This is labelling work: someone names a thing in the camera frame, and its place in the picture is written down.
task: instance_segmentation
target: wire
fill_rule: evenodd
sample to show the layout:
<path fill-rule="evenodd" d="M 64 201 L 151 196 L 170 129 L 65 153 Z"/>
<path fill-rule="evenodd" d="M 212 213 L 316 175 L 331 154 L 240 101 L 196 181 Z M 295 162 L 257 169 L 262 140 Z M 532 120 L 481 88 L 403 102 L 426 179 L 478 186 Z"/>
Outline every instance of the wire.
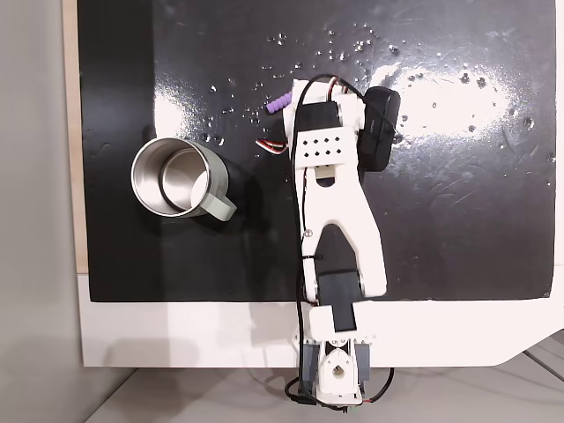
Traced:
<path fill-rule="evenodd" d="M 265 138 L 258 138 L 255 144 L 266 150 L 270 154 L 282 154 L 288 149 L 288 145 L 285 143 L 279 143 L 275 141 L 269 141 Z"/>
<path fill-rule="evenodd" d="M 329 81 L 329 89 L 327 90 L 327 96 L 326 96 L 326 100 L 327 101 L 331 101 L 331 95 L 333 94 L 333 88 L 335 87 L 335 84 L 338 82 L 338 77 L 333 77 L 330 79 Z M 342 87 L 342 91 L 344 94 L 349 92 L 349 89 L 344 86 Z"/>
<path fill-rule="evenodd" d="M 523 351 L 523 354 L 525 354 L 527 357 L 529 357 L 531 360 L 533 360 L 535 363 L 537 363 L 539 366 L 541 366 L 544 370 L 546 370 L 552 376 L 556 377 L 561 382 L 564 382 L 564 377 L 560 373 L 558 373 L 552 367 L 548 366 L 546 363 L 544 363 L 544 361 L 542 361 L 542 360 L 538 359 L 537 357 L 535 357 L 534 355 L 532 355 L 528 350 Z"/>
<path fill-rule="evenodd" d="M 311 86 L 318 81 L 319 79 L 324 79 L 324 78 L 337 78 L 341 85 L 344 85 L 346 88 L 348 88 L 351 92 L 355 93 L 363 102 L 364 104 L 366 104 L 367 106 L 369 106 L 370 108 L 372 108 L 375 113 L 382 118 L 382 120 L 387 123 L 394 131 L 396 131 L 396 128 L 394 126 L 394 124 L 386 117 L 384 116 L 379 110 L 378 108 L 370 103 L 367 102 L 364 98 L 364 96 L 359 92 L 359 90 L 357 90 L 354 86 L 352 86 L 350 83 L 348 83 L 347 81 L 345 81 L 344 79 L 339 78 L 337 75 L 332 75 L 329 73 L 324 73 L 324 74 L 320 74 L 317 75 L 313 78 L 311 78 L 308 83 L 306 84 L 306 86 L 304 87 L 304 89 L 301 92 L 300 98 L 298 99 L 298 102 L 296 103 L 296 111 L 295 111 L 295 116 L 294 116 L 294 123 L 293 123 L 293 134 L 292 134 L 292 148 L 290 150 L 290 163 L 291 163 L 291 176 L 292 176 L 292 184 L 295 187 L 296 186 L 296 167 L 295 167 L 295 163 L 296 163 L 296 145 L 298 142 L 298 125 L 296 124 L 296 117 L 298 116 L 298 114 L 300 113 L 300 109 L 301 106 L 303 105 L 303 102 L 305 100 L 306 94 L 308 93 L 309 88 L 311 88 Z M 298 205 L 298 193 L 296 192 L 296 189 L 292 189 L 292 197 L 293 197 L 293 203 L 295 204 L 294 207 L 294 218 L 297 222 L 296 224 L 296 230 L 297 230 L 297 235 L 296 236 L 296 247 L 297 247 L 297 252 L 298 252 L 298 269 L 297 269 L 297 275 L 296 275 L 296 310 L 298 312 L 298 327 L 299 327 L 299 334 L 300 334 L 300 343 L 298 345 L 298 381 L 297 383 L 299 384 L 300 390 L 302 392 L 301 395 L 295 395 L 295 394 L 290 394 L 290 387 L 293 386 L 296 381 L 295 379 L 290 381 L 286 387 L 285 387 L 285 392 L 288 395 L 288 397 L 290 399 L 292 399 L 294 402 L 302 402 L 303 398 L 306 398 L 308 400 L 310 400 L 310 402 L 315 403 L 315 404 L 319 404 L 322 407 L 327 407 L 333 411 L 337 411 L 337 412 L 346 412 L 348 410 L 348 407 L 346 406 L 336 406 L 333 404 L 326 404 L 323 401 L 317 399 L 316 397 L 314 397 L 311 392 L 309 392 L 307 390 L 307 388 L 304 385 L 303 382 L 303 361 L 304 361 L 304 356 L 303 356 L 303 343 L 304 343 L 304 322 L 303 322 L 303 310 L 301 309 L 301 294 L 302 294 L 302 284 L 303 284 L 303 279 L 304 279 L 304 272 L 303 272 L 303 261 L 301 259 L 301 244 L 303 241 L 303 235 L 305 233 L 305 203 L 306 203 L 306 182 L 307 180 L 304 180 L 304 186 L 303 186 L 303 191 L 302 191 L 302 203 L 301 203 L 301 209 L 302 209 L 302 215 L 303 218 L 302 219 L 302 224 L 304 225 L 304 230 L 303 232 L 301 231 L 301 225 L 300 225 L 300 207 Z M 389 380 L 386 382 L 388 386 L 384 385 L 385 389 L 383 389 L 383 392 L 380 391 L 378 394 L 376 394 L 374 401 L 377 401 L 388 389 L 388 387 L 391 384 L 391 378 L 393 378 L 394 372 L 393 369 L 390 370 L 390 377 Z"/>
<path fill-rule="evenodd" d="M 394 373 L 395 373 L 395 369 L 393 367 L 390 367 L 390 374 L 388 375 L 388 380 L 386 381 L 386 383 L 384 383 L 384 386 L 382 386 L 382 389 L 380 390 L 380 392 L 378 392 L 376 395 L 374 395 L 373 397 L 369 398 L 369 399 L 365 399 L 364 402 L 365 403 L 375 403 L 376 401 L 378 401 L 380 398 L 383 397 L 383 395 L 386 393 L 386 391 L 388 390 L 388 388 L 391 385 L 391 381 L 394 380 Z"/>

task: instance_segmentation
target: black cable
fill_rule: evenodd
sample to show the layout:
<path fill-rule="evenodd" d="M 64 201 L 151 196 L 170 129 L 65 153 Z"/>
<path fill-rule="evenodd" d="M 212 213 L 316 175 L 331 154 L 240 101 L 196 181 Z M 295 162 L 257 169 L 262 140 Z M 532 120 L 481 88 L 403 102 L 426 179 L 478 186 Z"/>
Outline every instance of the black cable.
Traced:
<path fill-rule="evenodd" d="M 296 162 L 296 145 L 298 142 L 298 125 L 296 124 L 296 118 L 298 116 L 298 113 L 300 113 L 300 108 L 303 105 L 303 102 L 305 100 L 306 94 L 308 93 L 309 88 L 311 88 L 311 86 L 318 81 L 319 79 L 323 79 L 323 78 L 338 78 L 339 82 L 346 86 L 351 92 L 355 93 L 367 106 L 371 107 L 376 114 L 381 117 L 394 131 L 396 130 L 394 127 L 394 124 L 386 117 L 384 116 L 382 113 L 380 113 L 380 111 L 377 109 L 377 107 L 371 103 L 367 103 L 364 99 L 364 96 L 359 92 L 359 90 L 357 90 L 354 86 L 352 86 L 350 83 L 348 83 L 347 81 L 345 81 L 344 79 L 339 78 L 337 75 L 332 75 L 329 73 L 324 73 L 324 74 L 320 74 L 317 75 L 313 78 L 311 78 L 308 83 L 306 84 L 306 86 L 304 87 L 304 89 L 301 92 L 300 98 L 298 99 L 298 102 L 296 103 L 296 111 L 295 111 L 295 116 L 294 116 L 294 122 L 293 122 L 293 134 L 292 134 L 292 149 L 290 150 L 290 163 L 291 163 L 291 176 L 292 176 L 292 184 L 295 187 L 296 186 L 296 168 L 295 168 L 295 162 Z M 303 240 L 303 235 L 306 230 L 306 226 L 305 226 L 305 200 L 306 200 L 306 186 L 305 186 L 305 181 L 304 181 L 304 187 L 303 187 L 303 191 L 302 191 L 302 204 L 301 204 L 301 209 L 302 209 L 302 213 L 303 213 L 303 218 L 302 219 L 302 223 L 303 223 L 303 232 L 301 231 L 301 225 L 300 225 L 300 207 L 298 206 L 298 193 L 296 192 L 295 189 L 292 189 L 292 197 L 293 197 L 293 203 L 295 204 L 294 207 L 294 217 L 296 219 L 296 230 L 297 230 L 297 235 L 296 236 L 296 243 L 297 243 L 297 251 L 298 251 L 298 270 L 297 270 L 297 275 L 296 275 L 296 309 L 298 312 L 298 327 L 299 327 L 299 333 L 300 333 L 300 339 L 299 339 L 299 345 L 298 345 L 298 380 L 297 382 L 299 383 L 299 387 L 300 387 L 300 391 L 302 392 L 302 394 L 291 394 L 290 393 L 290 387 L 293 386 L 296 383 L 296 380 L 292 380 L 290 381 L 284 391 L 286 393 L 286 395 L 292 399 L 294 402 L 304 402 L 303 398 L 308 399 L 310 402 L 313 402 L 315 404 L 319 404 L 322 407 L 327 407 L 333 411 L 337 411 L 337 412 L 347 412 L 348 407 L 346 406 L 335 406 L 332 404 L 326 404 L 323 401 L 317 399 L 316 397 L 314 397 L 311 392 L 308 391 L 308 389 L 305 387 L 304 382 L 303 382 L 303 343 L 304 343 L 304 323 L 303 323 L 303 310 L 301 309 L 301 291 L 302 291 L 302 282 L 304 279 L 304 273 L 303 273 L 303 261 L 301 260 L 301 244 L 302 244 L 302 240 Z M 393 378 L 393 369 L 390 370 L 391 373 L 391 378 Z M 386 385 L 384 385 L 384 388 L 382 388 L 382 390 L 376 394 L 375 396 L 375 400 L 376 401 L 379 397 L 381 397 L 385 391 L 388 389 L 388 387 L 390 386 L 389 383 L 391 383 L 391 379 L 389 378 L 389 380 L 386 382 Z"/>
<path fill-rule="evenodd" d="M 383 397 L 383 395 L 386 393 L 386 391 L 390 387 L 391 381 L 394 380 L 394 373 L 395 373 L 395 369 L 393 367 L 390 367 L 390 374 L 388 375 L 388 380 L 386 381 L 386 383 L 384 383 L 384 386 L 382 386 L 382 389 L 380 390 L 380 392 L 378 392 L 376 395 L 374 395 L 373 397 L 368 399 L 369 403 L 371 403 L 371 404 L 375 403 L 376 401 L 378 401 L 380 398 Z"/>
<path fill-rule="evenodd" d="M 552 376 L 556 377 L 559 381 L 564 382 L 564 376 L 562 376 L 560 373 L 558 373 L 552 367 L 548 366 L 546 363 L 544 363 L 544 361 L 542 361 L 542 360 L 538 359 L 537 357 L 535 357 L 534 355 L 532 355 L 528 350 L 523 351 L 523 354 L 526 357 L 529 357 L 531 360 L 533 360 L 539 366 L 541 366 L 544 370 L 546 370 Z"/>

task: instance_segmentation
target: mug rim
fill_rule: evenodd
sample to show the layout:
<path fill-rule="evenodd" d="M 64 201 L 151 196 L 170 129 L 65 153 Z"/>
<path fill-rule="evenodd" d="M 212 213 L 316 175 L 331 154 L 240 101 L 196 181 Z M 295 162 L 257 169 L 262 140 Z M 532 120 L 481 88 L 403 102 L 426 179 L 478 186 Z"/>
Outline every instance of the mug rim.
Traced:
<path fill-rule="evenodd" d="M 188 209 L 188 210 L 185 210 L 185 211 L 179 211 L 176 214 L 161 213 L 160 211 L 157 211 L 157 210 L 153 209 L 151 206 L 149 206 L 145 201 L 143 201 L 143 199 L 139 195 L 138 189 L 137 189 L 137 184 L 135 182 L 135 172 L 136 172 L 136 167 L 137 167 L 137 162 L 139 160 L 139 157 L 141 157 L 141 155 L 151 145 L 156 144 L 159 141 L 166 141 L 168 139 L 171 139 L 171 140 L 174 140 L 174 141 L 182 141 L 183 143 L 187 144 L 189 147 L 192 147 L 194 150 L 196 150 L 197 153 L 199 154 L 200 158 L 204 162 L 205 172 L 206 172 L 206 176 L 207 176 L 206 179 L 205 179 L 204 195 L 200 199 L 199 203 L 197 205 L 193 206 L 191 209 Z M 137 197 L 137 200 L 139 201 L 139 203 L 141 203 L 144 206 L 145 209 L 147 209 L 149 212 L 152 212 L 152 213 L 155 213 L 159 216 L 162 216 L 163 218 L 181 218 L 183 216 L 187 216 L 188 214 L 190 214 L 194 210 L 196 210 L 198 207 L 200 207 L 200 204 L 204 201 L 204 198 L 208 194 L 208 191 L 209 191 L 209 188 L 210 188 L 211 172 L 210 172 L 210 163 L 209 163 L 208 159 L 205 157 L 204 153 L 200 150 L 199 147 L 200 147 L 199 144 L 193 143 L 192 141 L 189 141 L 188 139 L 180 139 L 180 138 L 177 138 L 177 137 L 158 137 L 158 138 L 154 138 L 154 139 L 148 141 L 147 143 L 145 143 L 145 145 L 143 145 L 139 149 L 139 151 L 135 155 L 135 159 L 133 159 L 133 163 L 131 164 L 130 179 L 131 179 L 131 187 L 133 188 L 133 192 L 135 194 L 135 197 Z"/>

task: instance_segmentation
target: floor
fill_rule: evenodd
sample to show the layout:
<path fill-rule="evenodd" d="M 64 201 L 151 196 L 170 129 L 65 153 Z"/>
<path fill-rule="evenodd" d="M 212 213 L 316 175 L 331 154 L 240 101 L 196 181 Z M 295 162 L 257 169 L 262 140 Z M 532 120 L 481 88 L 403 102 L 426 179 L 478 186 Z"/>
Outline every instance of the floor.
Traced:
<path fill-rule="evenodd" d="M 557 335 L 560 341 L 564 336 Z M 564 374 L 564 344 L 548 338 L 531 348 Z M 288 401 L 291 369 L 139 369 L 88 423 L 340 421 L 340 413 Z M 375 370 L 368 392 L 385 381 Z M 562 422 L 564 384 L 523 354 L 498 367 L 399 369 L 382 400 L 350 411 L 356 421 Z"/>

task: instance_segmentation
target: mug handle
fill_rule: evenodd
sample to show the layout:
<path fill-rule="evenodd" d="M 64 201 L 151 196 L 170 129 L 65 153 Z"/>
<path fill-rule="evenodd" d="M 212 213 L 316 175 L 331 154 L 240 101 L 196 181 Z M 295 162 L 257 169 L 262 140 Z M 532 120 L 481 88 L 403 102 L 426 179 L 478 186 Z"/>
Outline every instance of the mug handle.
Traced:
<path fill-rule="evenodd" d="M 204 200 L 200 203 L 200 206 L 214 218 L 223 222 L 230 220 L 235 210 L 237 210 L 237 206 L 233 204 L 229 198 L 223 197 L 219 199 L 209 192 L 204 196 Z"/>

